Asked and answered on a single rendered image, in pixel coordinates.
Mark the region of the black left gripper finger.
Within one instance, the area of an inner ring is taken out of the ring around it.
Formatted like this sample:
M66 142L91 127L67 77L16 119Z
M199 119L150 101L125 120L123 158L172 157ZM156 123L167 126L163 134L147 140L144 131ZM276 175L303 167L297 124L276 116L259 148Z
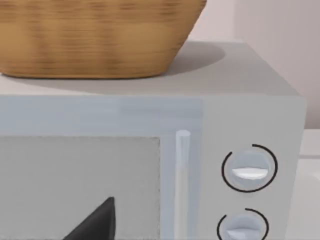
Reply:
M62 240L115 240L115 198L108 197Z

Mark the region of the pale blue microwave door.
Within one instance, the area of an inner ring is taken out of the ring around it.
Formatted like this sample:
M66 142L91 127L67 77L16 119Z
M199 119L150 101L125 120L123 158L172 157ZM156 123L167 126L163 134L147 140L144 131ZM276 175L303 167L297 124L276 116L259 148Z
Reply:
M63 240L114 197L114 240L175 240L176 132L190 132L197 235L204 104L181 96L1 96L0 240Z

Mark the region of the pale microwave knob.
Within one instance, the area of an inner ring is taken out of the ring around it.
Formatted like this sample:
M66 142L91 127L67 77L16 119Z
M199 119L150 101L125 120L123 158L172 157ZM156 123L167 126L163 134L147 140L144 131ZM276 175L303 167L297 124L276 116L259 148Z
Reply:
M222 233L227 240L262 240L265 230L265 222L259 215L243 212L228 216Z
M244 190L262 187L269 181L274 170L272 158L256 149L236 154L230 168L231 179Z

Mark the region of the pale microwave oven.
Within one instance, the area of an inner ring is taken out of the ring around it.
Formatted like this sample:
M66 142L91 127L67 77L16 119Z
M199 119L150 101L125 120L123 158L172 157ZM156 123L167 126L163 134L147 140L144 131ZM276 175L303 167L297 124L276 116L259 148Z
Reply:
M305 99L246 43L188 41L170 70L141 79L28 79L0 75L4 96L149 96L203 101L197 233L192 240L227 240L227 217L254 213L261 240L285 240L305 124ZM273 173L257 189L231 177L236 154L259 150Z

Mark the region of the woven wicker basket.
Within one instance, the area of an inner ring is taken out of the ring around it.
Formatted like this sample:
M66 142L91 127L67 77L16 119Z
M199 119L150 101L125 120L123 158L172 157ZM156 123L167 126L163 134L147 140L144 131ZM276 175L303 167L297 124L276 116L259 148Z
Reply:
M166 72L208 0L0 0L0 73L132 79Z

